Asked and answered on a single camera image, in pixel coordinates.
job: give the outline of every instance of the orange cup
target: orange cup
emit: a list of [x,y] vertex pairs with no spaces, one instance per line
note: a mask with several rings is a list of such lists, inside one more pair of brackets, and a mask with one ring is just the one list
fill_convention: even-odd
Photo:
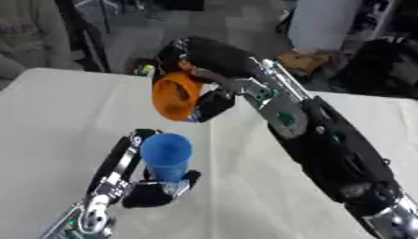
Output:
[[186,120],[201,95],[202,83],[187,74],[173,72],[158,80],[152,88],[152,103],[168,120]]

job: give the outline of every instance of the floor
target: floor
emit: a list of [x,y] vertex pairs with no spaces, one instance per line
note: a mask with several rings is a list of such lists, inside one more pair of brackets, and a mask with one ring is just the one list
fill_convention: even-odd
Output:
[[[152,57],[170,40],[188,35],[211,37],[269,58],[291,49],[286,35],[276,34],[274,27],[294,1],[206,0],[205,5],[203,12],[159,12],[157,16],[163,21],[147,19],[144,12],[133,8],[127,14],[111,16],[112,31],[104,34],[104,42],[113,70],[124,73],[133,58]],[[80,10],[86,19],[104,29],[97,4]]]

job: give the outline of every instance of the plastic cup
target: plastic cup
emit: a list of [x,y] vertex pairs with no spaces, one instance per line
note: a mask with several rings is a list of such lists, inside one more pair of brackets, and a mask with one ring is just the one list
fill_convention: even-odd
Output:
[[201,94],[202,83],[182,72],[170,73],[158,80],[152,89],[152,103],[168,120],[186,120]]
[[153,179],[178,182],[188,169],[191,144],[179,134],[155,134],[140,147]]

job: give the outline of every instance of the person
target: person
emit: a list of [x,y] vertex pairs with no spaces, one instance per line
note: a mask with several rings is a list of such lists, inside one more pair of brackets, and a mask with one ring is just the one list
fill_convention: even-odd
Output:
[[0,79],[27,68],[69,68],[71,51],[54,0],[0,1]]

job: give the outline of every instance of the table surface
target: table surface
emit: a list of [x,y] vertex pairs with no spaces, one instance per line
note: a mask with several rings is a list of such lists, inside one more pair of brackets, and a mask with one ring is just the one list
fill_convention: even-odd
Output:
[[[118,139],[135,128],[182,134],[202,179],[173,204],[114,208],[112,238],[370,238],[292,162],[244,101],[210,123],[172,122],[147,78],[34,69],[0,93],[0,238],[37,238],[84,195]],[[384,155],[418,199],[418,105],[319,93]]]

